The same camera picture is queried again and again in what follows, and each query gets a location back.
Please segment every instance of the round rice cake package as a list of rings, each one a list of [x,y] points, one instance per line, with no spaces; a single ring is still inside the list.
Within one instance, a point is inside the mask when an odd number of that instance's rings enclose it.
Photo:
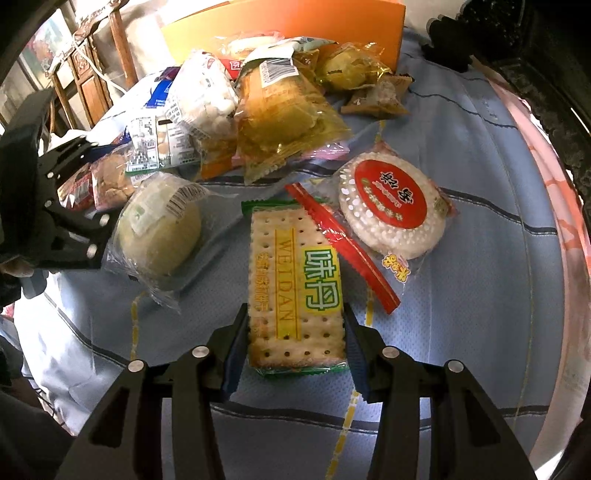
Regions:
[[[450,200],[381,141],[331,179],[307,187],[313,195],[329,198],[334,212],[299,184],[288,186],[288,191],[365,278],[386,311],[396,308],[392,287],[403,293],[425,255],[441,240],[455,212]]]

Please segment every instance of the yellow snack package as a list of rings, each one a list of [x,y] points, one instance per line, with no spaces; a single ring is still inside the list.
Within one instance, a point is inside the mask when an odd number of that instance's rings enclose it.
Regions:
[[[339,46],[320,47],[316,76],[329,90],[355,90],[375,85],[385,73],[392,70],[379,57],[382,50],[375,44],[359,46],[343,43]]]
[[[246,184],[282,167],[294,154],[350,137],[343,119],[293,59],[252,64],[241,78],[234,116]]]

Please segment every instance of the plastic wrapper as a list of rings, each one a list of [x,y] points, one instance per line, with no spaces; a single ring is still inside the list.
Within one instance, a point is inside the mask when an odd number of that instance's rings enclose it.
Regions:
[[[349,155],[349,147],[344,142],[332,143],[302,153],[301,160],[342,160]]]
[[[90,165],[98,212],[122,207],[135,191],[131,177],[125,174],[125,166],[132,153],[132,144],[122,145]]]
[[[360,46],[354,43],[320,47],[316,66],[318,81],[328,90],[355,90],[375,85],[382,75],[392,73],[379,57],[375,43]]]
[[[211,235],[202,202],[212,193],[172,174],[145,180],[119,216],[108,246],[107,266],[138,278],[159,304],[178,308],[189,262]]]
[[[292,155],[350,137],[343,119],[292,59],[263,60],[241,77],[234,118],[246,184]]]
[[[249,204],[251,366],[262,375],[346,368],[336,250],[299,205]]]
[[[134,146],[127,175],[151,173],[201,161],[199,143],[167,119],[162,108],[144,108],[132,115],[128,131]]]
[[[377,118],[389,118],[408,113],[401,99],[408,90],[413,78],[405,75],[384,75],[373,87],[355,90],[351,100],[343,105],[340,112],[344,115],[372,115]]]
[[[254,50],[264,45],[272,45],[285,37],[276,31],[260,33],[240,33],[228,38],[218,38],[219,54],[235,60],[245,60]]]
[[[382,141],[333,177],[306,187],[309,192],[300,184],[287,189],[392,312],[441,240],[454,212],[449,199]],[[332,211],[311,194],[326,198]]]
[[[57,197],[62,207],[77,212],[88,210],[94,205],[92,175],[88,163],[57,189]]]

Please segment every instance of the yellow cracker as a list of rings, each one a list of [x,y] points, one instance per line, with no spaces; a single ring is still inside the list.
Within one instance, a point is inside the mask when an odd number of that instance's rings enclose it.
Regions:
[[[343,362],[341,310],[336,251],[306,211],[254,211],[249,267],[251,365],[301,368]]]

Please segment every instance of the barcode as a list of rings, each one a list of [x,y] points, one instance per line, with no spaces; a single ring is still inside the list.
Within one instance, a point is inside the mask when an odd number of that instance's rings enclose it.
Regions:
[[[261,72],[261,85],[263,88],[273,85],[279,80],[287,77],[299,75],[299,71],[294,67],[292,59],[271,59],[265,60],[259,65]]]
[[[196,183],[180,187],[168,201],[166,210],[177,219],[180,219],[187,207],[187,203],[199,200],[205,195],[205,192],[205,189]]]

